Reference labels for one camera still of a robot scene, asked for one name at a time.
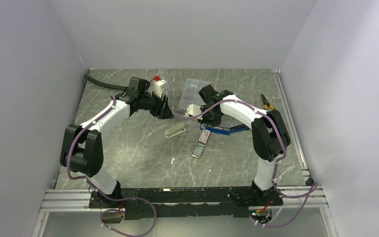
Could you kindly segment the blue black stapler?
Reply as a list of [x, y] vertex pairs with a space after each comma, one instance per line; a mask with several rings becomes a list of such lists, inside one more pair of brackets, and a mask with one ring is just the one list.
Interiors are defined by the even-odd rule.
[[208, 124], [201, 124], [200, 130], [208, 130], [211, 133], [221, 134], [221, 135], [231, 135], [237, 132], [250, 130], [250, 128], [244, 124], [236, 125], [233, 127], [222, 127], [222, 126], [212, 126]]

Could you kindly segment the small beige white stapler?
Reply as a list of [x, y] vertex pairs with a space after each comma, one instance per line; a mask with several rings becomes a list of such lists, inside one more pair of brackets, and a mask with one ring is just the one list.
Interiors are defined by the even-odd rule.
[[165, 137], [171, 138], [186, 131], [184, 122], [181, 122], [165, 131]]

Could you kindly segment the red white staples box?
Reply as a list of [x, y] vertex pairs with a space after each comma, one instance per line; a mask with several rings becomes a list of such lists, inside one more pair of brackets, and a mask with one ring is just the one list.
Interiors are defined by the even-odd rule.
[[192, 157], [194, 158], [200, 158], [202, 155], [202, 152], [207, 144], [208, 138], [211, 134], [211, 131], [209, 130], [202, 130], [202, 133], [197, 141], [197, 145], [194, 148], [194, 151], [192, 152]]

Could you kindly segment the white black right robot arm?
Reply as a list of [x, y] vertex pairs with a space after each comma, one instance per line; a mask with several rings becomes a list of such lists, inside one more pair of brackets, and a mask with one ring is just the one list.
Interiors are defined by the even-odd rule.
[[201, 107], [202, 122], [219, 125], [222, 116], [230, 116], [250, 129], [253, 148], [259, 157], [252, 200], [258, 205], [265, 204], [274, 190], [276, 165], [291, 144], [281, 113], [256, 108], [228, 90], [217, 92], [211, 85], [200, 89], [198, 94], [205, 103]]

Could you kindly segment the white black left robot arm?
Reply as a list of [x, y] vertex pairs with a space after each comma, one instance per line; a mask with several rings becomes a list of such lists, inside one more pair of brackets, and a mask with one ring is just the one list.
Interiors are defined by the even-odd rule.
[[123, 120], [139, 110], [157, 119], [172, 119], [166, 91], [169, 82], [154, 76], [151, 80], [132, 77], [122, 92], [111, 96], [108, 105], [80, 125], [66, 127], [60, 164], [70, 180], [82, 179], [94, 187], [108, 207], [118, 206], [122, 199], [121, 184], [103, 167], [103, 142]]

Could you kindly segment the clear plastic screw organizer box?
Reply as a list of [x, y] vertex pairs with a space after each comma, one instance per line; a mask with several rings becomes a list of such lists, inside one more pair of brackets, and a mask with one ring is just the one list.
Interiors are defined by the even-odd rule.
[[209, 84], [209, 81], [187, 78], [180, 99], [179, 108], [185, 110], [190, 104], [198, 106], [204, 105], [205, 102], [200, 97], [199, 91]]

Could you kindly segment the yellow handled pliers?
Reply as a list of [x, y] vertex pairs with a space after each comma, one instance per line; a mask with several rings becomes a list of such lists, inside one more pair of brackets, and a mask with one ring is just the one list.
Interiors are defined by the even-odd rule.
[[262, 99], [265, 110], [272, 111], [275, 109], [275, 107], [268, 101], [268, 99], [263, 93], [261, 93], [261, 99]]

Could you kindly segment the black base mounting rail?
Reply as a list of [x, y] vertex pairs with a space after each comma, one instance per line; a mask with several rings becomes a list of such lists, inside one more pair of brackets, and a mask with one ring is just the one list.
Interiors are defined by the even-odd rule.
[[260, 191], [256, 186], [204, 188], [123, 188], [124, 200], [113, 201], [91, 193], [90, 209], [124, 208], [126, 220], [143, 218], [248, 217], [248, 213], [263, 207], [282, 206], [283, 199], [275, 190]]

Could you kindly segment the aluminium frame rail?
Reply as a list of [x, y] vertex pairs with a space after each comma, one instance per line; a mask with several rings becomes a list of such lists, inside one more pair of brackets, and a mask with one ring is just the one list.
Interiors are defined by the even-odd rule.
[[[279, 187], [281, 192], [289, 196], [295, 196], [305, 193], [310, 187], [307, 186], [282, 186]], [[110, 208], [89, 207], [91, 193], [88, 189], [60, 189], [47, 190], [39, 209], [40, 212], [88, 212], [88, 211], [105, 211]], [[284, 208], [300, 208], [304, 201], [302, 198], [285, 198], [283, 197]], [[219, 202], [192, 202], [191, 204], [218, 205]], [[304, 208], [328, 208], [326, 196], [323, 188], [319, 186], [307, 199]]]

